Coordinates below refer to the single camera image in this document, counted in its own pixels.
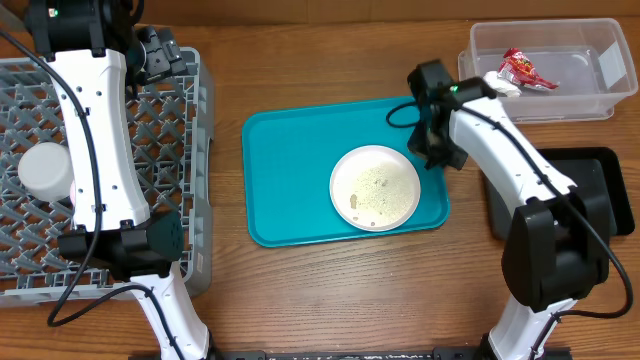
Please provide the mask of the white napkin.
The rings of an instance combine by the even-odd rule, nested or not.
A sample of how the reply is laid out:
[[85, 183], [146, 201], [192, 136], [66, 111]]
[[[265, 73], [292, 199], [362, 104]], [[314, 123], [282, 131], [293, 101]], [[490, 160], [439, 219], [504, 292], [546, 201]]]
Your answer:
[[483, 76], [483, 80], [497, 93], [506, 97], [520, 97], [521, 90], [511, 82], [498, 76], [497, 71], [489, 71]]

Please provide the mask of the grey bowl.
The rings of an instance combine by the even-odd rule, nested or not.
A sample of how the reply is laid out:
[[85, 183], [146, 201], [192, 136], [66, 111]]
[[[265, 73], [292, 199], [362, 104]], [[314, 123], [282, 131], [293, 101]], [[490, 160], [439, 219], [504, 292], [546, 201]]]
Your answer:
[[22, 155], [18, 176], [38, 200], [55, 202], [67, 198], [74, 181], [68, 148], [52, 142], [34, 145]]

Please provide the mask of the white plate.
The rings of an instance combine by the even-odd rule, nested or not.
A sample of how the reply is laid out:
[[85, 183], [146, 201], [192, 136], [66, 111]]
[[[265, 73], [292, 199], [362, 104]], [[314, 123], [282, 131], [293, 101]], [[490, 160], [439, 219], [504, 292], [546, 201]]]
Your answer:
[[389, 147], [366, 145], [336, 163], [329, 193], [347, 223], [367, 232], [384, 232], [400, 227], [414, 214], [421, 184], [406, 156]]

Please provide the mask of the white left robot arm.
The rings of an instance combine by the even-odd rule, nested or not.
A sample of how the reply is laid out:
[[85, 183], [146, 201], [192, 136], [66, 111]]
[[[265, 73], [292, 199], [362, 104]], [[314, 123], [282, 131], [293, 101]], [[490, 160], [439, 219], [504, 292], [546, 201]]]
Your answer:
[[164, 359], [207, 359], [212, 337], [179, 266], [184, 230], [175, 211], [153, 213], [143, 195], [126, 103], [139, 87], [183, 75], [172, 33], [140, 27], [132, 1], [32, 0], [30, 57], [51, 77], [73, 168], [73, 230], [61, 255], [105, 269], [142, 307]]

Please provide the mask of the red foil wrapper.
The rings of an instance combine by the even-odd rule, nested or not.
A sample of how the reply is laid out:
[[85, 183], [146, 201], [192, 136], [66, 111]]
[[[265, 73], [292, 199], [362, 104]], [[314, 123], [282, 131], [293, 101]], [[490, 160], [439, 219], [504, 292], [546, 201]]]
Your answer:
[[497, 71], [498, 77], [516, 86], [552, 91], [558, 85], [542, 78], [531, 60], [518, 48], [509, 48]]

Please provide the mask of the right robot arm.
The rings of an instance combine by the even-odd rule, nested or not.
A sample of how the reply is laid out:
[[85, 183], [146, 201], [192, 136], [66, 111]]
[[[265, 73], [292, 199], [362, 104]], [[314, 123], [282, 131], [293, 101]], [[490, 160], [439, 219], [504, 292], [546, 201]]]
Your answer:
[[510, 298], [474, 356], [540, 359], [559, 316], [608, 277], [608, 199], [554, 168], [482, 78], [456, 82], [434, 60], [407, 82], [419, 111], [409, 151], [427, 169], [473, 159], [510, 217], [501, 259]]

